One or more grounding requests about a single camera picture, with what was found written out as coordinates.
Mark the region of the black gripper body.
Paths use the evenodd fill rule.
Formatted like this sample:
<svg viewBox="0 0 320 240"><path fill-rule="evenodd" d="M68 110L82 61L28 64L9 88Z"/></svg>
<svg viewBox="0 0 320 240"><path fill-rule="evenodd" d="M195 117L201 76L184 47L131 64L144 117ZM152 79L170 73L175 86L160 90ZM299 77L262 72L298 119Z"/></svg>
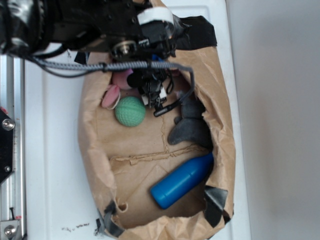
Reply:
<svg viewBox="0 0 320 240"><path fill-rule="evenodd" d="M155 117L166 114L171 109L163 106L167 95L174 89L173 75L165 69L135 69L127 77L127 84L137 89L144 106L154 108Z"/></svg>

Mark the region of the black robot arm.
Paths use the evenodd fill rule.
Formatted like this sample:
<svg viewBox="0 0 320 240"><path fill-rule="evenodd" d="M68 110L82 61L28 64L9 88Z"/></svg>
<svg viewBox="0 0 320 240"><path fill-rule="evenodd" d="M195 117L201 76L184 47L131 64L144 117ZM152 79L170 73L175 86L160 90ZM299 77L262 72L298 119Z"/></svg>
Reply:
<svg viewBox="0 0 320 240"><path fill-rule="evenodd" d="M29 60L45 71L65 70L50 62L67 50L109 53L113 63L71 65L80 75L132 70L139 88L161 116L184 101L163 106L162 83L176 67L166 63L176 50L175 18L166 7L132 0L3 0L0 3L0 52Z"/></svg>

